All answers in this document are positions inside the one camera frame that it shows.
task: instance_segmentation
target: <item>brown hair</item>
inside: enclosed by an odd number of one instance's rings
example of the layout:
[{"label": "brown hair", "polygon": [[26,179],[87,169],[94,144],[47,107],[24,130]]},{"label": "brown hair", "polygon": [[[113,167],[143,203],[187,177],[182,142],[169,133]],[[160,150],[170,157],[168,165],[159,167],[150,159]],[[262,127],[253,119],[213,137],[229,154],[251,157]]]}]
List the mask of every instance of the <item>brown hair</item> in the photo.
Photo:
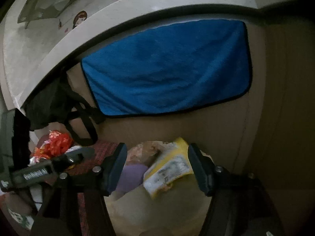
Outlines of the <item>brown hair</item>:
[{"label": "brown hair", "polygon": [[74,20],[73,20],[73,28],[74,29],[76,27],[76,22],[79,20],[79,18],[85,18],[87,19],[88,18],[88,14],[86,13],[86,11],[80,11],[75,17],[74,17]]}]

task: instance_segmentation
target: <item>purple object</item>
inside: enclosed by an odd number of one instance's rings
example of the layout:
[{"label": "purple object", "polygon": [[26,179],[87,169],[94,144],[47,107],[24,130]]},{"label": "purple object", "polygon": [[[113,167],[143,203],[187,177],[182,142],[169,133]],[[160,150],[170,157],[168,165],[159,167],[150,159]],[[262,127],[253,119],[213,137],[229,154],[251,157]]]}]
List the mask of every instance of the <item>purple object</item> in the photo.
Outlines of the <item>purple object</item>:
[{"label": "purple object", "polygon": [[143,174],[148,167],[143,164],[125,165],[122,169],[116,191],[128,193],[143,183]]}]

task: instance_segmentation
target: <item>red plaid cloth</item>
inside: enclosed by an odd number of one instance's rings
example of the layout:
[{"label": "red plaid cloth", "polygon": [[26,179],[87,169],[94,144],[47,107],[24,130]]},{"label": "red plaid cloth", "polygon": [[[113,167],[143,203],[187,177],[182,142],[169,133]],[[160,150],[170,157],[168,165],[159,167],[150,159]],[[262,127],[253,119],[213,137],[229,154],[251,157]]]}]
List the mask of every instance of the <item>red plaid cloth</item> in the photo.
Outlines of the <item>red plaid cloth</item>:
[{"label": "red plaid cloth", "polygon": [[[103,160],[107,156],[111,156],[116,150],[118,144],[109,143],[105,141],[98,140],[92,147],[95,149],[95,157],[93,159],[87,160],[81,164],[76,165],[73,169],[68,170],[70,176],[80,175],[87,173],[95,166],[102,164]],[[83,193],[78,194],[78,206],[80,215],[80,224],[82,230],[82,236],[91,236],[89,231],[89,225],[86,218],[85,212],[85,201]]]}]

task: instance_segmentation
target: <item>yellow and white package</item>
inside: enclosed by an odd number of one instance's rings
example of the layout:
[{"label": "yellow and white package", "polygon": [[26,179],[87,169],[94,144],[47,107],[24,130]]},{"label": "yellow and white package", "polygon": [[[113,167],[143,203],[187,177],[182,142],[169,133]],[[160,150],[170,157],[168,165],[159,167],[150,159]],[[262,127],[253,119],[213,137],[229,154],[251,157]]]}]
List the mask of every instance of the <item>yellow and white package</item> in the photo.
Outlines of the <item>yellow and white package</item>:
[{"label": "yellow and white package", "polygon": [[176,179],[193,174],[188,159],[188,144],[181,137],[167,144],[153,165],[144,173],[143,186],[152,198],[160,190],[168,190]]}]

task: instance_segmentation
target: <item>blue cloth with black border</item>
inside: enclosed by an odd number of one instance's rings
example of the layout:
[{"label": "blue cloth with black border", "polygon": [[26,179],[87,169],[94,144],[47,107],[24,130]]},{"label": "blue cloth with black border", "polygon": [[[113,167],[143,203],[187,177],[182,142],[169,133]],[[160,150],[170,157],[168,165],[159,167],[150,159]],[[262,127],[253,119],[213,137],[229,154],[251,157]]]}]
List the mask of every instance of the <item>blue cloth with black border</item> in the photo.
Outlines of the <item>blue cloth with black border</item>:
[{"label": "blue cloth with black border", "polygon": [[242,96],[251,84],[242,21],[209,19],[147,29],[86,56],[82,69],[108,116],[153,115]]}]

